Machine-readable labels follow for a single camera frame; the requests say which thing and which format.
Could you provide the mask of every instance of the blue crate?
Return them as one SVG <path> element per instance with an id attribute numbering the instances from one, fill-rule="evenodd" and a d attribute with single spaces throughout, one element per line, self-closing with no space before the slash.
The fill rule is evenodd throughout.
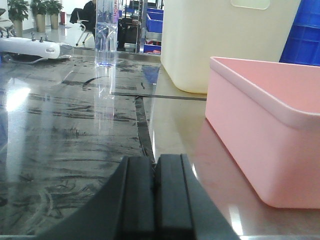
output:
<path id="1" fill-rule="evenodd" d="M 320 1 L 301 0 L 293 24 L 320 27 Z"/>
<path id="2" fill-rule="evenodd" d="M 164 14 L 164 10 L 162 10 L 162 9 L 157 9 L 157 8 L 147 8 L 146 12 L 147 12 L 147 13 L 159 13 L 159 14 Z"/>
<path id="3" fill-rule="evenodd" d="M 148 12 L 146 15 L 146 28 L 149 32 L 162 34 L 164 15 L 157 12 Z"/>
<path id="4" fill-rule="evenodd" d="M 148 45 L 148 44 L 145 44 L 145 45 L 143 46 L 143 52 L 144 52 L 144 53 L 154 53 L 154 50 L 161 52 L 161 46 Z"/>
<path id="5" fill-rule="evenodd" d="M 320 66 L 320 27 L 293 25 L 280 62 Z"/>

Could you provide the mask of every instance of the red object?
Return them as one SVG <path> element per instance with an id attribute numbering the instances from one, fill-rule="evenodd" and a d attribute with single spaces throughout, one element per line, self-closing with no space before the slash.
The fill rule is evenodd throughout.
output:
<path id="1" fill-rule="evenodd" d="M 61 25 L 67 25 L 67 14 L 65 11 L 60 12 L 60 18 L 61 18 Z"/>

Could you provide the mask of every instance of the white plastic container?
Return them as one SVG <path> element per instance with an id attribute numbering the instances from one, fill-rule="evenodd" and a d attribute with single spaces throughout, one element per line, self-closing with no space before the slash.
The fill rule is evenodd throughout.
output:
<path id="1" fill-rule="evenodd" d="M 278 62 L 299 3 L 166 0 L 161 62 L 177 88 L 206 93 L 211 56 Z"/>

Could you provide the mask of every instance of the plastic bottle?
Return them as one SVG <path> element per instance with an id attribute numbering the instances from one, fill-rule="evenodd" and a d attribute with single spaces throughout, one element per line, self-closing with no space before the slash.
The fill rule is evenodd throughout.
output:
<path id="1" fill-rule="evenodd" d="M 119 0 L 97 0 L 95 26 L 95 64 L 116 65 Z"/>

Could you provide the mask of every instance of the pink bin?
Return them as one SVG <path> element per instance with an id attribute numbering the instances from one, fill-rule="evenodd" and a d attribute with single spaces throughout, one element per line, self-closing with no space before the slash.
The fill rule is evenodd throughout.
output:
<path id="1" fill-rule="evenodd" d="M 320 67 L 211 57 L 205 115 L 259 197 L 320 209 Z"/>

